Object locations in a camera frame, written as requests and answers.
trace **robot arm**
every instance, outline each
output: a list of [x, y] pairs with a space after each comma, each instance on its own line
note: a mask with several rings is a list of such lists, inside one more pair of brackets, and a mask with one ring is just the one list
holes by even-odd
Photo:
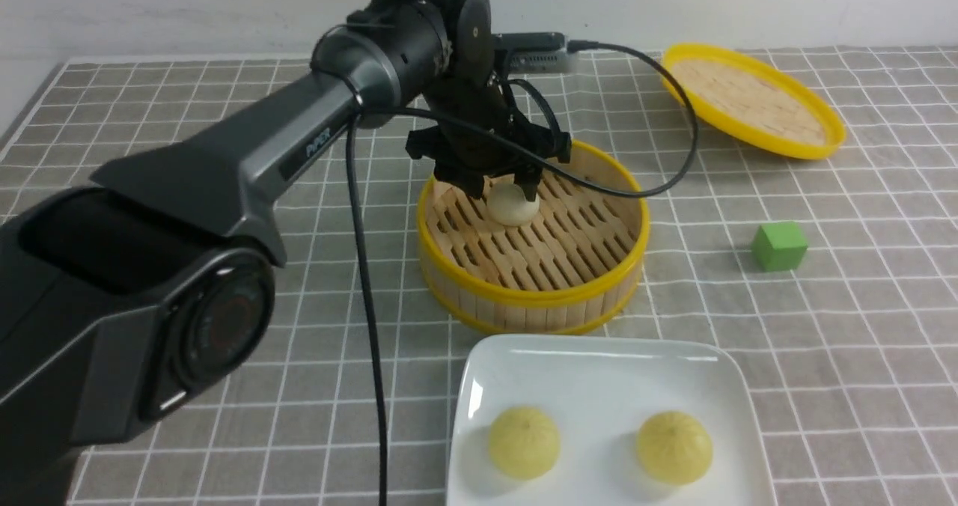
[[[357, 117], [388, 120], [364, 108], [422, 94], [562, 159], [568, 135], [534, 137], [493, 81], [530, 39], [494, 37], [489, 18], [488, 0], [372, 0], [320, 40], [307, 76], [0, 227], [0, 504], [62, 504], [81, 448], [129, 441], [249, 357], [285, 262], [273, 204]], [[407, 150], [470, 195], [485, 175], [538, 182], [451, 128]]]

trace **black cable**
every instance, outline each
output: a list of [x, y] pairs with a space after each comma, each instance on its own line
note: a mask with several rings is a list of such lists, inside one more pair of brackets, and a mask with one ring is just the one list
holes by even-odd
[[376, 327], [376, 308], [373, 306], [373, 288], [366, 257], [366, 236], [362, 226], [362, 205], [359, 185], [356, 184], [356, 128], [360, 117], [353, 118], [346, 131], [346, 182], [349, 187], [350, 209], [353, 210], [353, 233], [356, 236], [356, 263], [359, 264], [359, 287], [366, 309], [369, 328], [370, 360], [373, 363], [373, 389], [376, 390], [376, 421], [379, 424], [379, 506], [386, 506], [389, 492], [389, 436], [386, 423], [386, 396], [382, 387], [382, 359], [379, 354], [379, 329]]
[[545, 116], [545, 121], [549, 125], [549, 132], [552, 134], [553, 144], [557, 144], [558, 136], [562, 133], [562, 130], [558, 126], [558, 119], [555, 118], [555, 112], [549, 105], [549, 101], [545, 100], [545, 97], [542, 93], [540, 93], [540, 90], [538, 90], [536, 86], [531, 84], [529, 81], [524, 79], [510, 79], [507, 81], [507, 83], [509, 85], [520, 87], [520, 89], [529, 94], [529, 97], [534, 101], [534, 103], [536, 103], [538, 108], [540, 108], [542, 115]]

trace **bamboo steamer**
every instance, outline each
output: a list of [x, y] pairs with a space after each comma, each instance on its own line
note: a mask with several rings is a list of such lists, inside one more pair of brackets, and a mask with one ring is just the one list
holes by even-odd
[[[619, 162], [573, 141], [569, 171], [614, 189], [639, 185]], [[644, 199], [601, 195], [546, 172], [540, 212], [493, 222], [485, 200], [429, 179], [418, 199], [422, 275], [466, 325], [486, 333], [589, 332], [625, 307], [649, 241]]]

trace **square plate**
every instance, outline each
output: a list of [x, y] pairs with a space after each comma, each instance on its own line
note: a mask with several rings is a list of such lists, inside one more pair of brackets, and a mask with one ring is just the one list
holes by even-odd
[[[529, 482], [496, 471], [486, 454], [492, 421], [514, 405], [545, 411], [561, 432], [554, 468]], [[650, 416], [698, 418], [714, 445], [711, 469], [688, 486], [651, 480], [635, 455]], [[447, 506], [660, 504], [770, 506], [769, 463], [735, 360], [680, 341], [497, 335], [469, 353], [456, 408]]]

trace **green block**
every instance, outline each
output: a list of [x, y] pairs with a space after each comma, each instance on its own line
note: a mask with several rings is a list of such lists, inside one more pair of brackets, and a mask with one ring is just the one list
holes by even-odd
[[796, 268], [805, 250], [808, 241], [795, 222], [763, 223], [752, 240], [752, 254], [766, 272]]

